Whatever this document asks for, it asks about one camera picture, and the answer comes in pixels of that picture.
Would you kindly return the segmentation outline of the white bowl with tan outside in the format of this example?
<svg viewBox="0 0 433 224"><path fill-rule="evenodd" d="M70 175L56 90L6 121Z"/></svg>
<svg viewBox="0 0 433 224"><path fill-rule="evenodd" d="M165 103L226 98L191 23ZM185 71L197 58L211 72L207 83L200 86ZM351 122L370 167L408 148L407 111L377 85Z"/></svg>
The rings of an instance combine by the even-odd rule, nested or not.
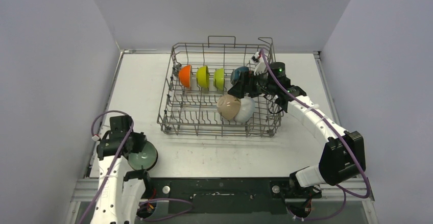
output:
<svg viewBox="0 0 433 224"><path fill-rule="evenodd" d="M240 111L241 101L235 96L225 94L219 98L216 107L223 118L233 120Z"/></svg>

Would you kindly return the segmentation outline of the white bowl with blue outside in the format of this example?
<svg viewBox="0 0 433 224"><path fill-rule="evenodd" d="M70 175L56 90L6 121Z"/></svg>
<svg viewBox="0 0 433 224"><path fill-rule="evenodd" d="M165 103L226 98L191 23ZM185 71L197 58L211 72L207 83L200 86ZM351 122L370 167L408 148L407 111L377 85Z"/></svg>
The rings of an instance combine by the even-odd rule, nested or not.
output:
<svg viewBox="0 0 433 224"><path fill-rule="evenodd" d="M247 122L255 111L255 101L248 96L241 99L241 106L239 112L235 115L234 120L236 122L244 123Z"/></svg>

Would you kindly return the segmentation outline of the lime green bowl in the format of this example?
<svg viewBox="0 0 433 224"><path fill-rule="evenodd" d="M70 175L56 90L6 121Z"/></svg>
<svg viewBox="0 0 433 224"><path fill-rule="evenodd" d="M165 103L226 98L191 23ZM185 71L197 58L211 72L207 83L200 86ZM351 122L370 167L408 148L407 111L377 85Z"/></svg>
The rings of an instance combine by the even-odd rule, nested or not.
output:
<svg viewBox="0 0 433 224"><path fill-rule="evenodd" d="M225 70L223 68L217 69L213 74L213 86L220 91L225 87Z"/></svg>

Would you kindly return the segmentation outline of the yellow green bowl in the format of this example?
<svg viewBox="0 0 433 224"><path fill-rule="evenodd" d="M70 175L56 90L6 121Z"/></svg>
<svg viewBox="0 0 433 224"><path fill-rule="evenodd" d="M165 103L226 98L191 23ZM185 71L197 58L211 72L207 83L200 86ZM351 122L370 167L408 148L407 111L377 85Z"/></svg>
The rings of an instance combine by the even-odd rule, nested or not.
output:
<svg viewBox="0 0 433 224"><path fill-rule="evenodd" d="M201 88L208 89L209 88L209 76L210 76L210 74L209 74L208 66L200 67L196 72L197 84Z"/></svg>

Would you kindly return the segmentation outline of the pale green plate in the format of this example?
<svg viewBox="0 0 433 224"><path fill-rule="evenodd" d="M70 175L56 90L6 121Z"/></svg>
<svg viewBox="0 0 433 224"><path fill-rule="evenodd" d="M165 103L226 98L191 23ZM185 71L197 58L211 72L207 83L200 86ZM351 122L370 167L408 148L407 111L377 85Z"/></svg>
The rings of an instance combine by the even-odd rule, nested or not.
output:
<svg viewBox="0 0 433 224"><path fill-rule="evenodd" d="M157 163L158 151L151 142L146 142L139 153L131 153L128 158L129 165L134 170L151 170Z"/></svg>

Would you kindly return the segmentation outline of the white bowl orange outside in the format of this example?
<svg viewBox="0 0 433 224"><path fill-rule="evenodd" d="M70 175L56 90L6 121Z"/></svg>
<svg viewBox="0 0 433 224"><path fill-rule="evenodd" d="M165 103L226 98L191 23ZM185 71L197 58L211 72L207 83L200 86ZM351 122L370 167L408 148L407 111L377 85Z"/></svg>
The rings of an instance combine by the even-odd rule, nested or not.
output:
<svg viewBox="0 0 433 224"><path fill-rule="evenodd" d="M191 68L191 65L185 65L178 74L179 81L185 88L191 87Z"/></svg>

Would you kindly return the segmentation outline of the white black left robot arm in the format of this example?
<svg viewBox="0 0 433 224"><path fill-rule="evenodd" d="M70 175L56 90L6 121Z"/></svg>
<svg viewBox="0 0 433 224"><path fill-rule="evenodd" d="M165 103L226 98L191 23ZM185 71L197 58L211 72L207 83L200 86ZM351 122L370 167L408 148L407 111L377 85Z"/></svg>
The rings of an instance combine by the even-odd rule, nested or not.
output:
<svg viewBox="0 0 433 224"><path fill-rule="evenodd" d="M133 125L129 115L111 117L110 129L99 138L99 184L91 202L91 223L134 223L140 199L152 193L147 171L134 170L128 162L129 154L139 151L146 139Z"/></svg>

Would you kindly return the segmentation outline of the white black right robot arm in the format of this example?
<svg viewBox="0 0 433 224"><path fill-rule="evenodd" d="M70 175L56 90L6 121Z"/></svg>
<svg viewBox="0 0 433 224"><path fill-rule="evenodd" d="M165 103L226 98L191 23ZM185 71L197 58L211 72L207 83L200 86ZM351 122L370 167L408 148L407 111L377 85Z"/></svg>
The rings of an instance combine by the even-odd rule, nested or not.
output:
<svg viewBox="0 0 433 224"><path fill-rule="evenodd" d="M285 64L270 64L271 74L255 75L247 67L232 72L232 87L228 94L237 98L268 96L278 106L276 113L285 112L299 120L322 144L318 164L290 174L288 190L301 198L309 187L320 184L335 186L366 169L364 139L357 132L349 132L325 116L306 92L291 84L285 74Z"/></svg>

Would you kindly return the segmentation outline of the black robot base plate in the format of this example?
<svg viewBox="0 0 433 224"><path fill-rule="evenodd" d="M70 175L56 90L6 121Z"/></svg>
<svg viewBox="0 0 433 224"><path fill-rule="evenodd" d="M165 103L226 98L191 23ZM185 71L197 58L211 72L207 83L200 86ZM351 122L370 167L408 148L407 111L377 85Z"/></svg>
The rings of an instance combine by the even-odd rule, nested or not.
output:
<svg viewBox="0 0 433 224"><path fill-rule="evenodd" d="M288 177L271 177L151 178L142 197L170 198L170 214L187 208L178 200L191 202L192 213L198 214L286 214L288 206L308 207L321 196L317 186L297 190Z"/></svg>

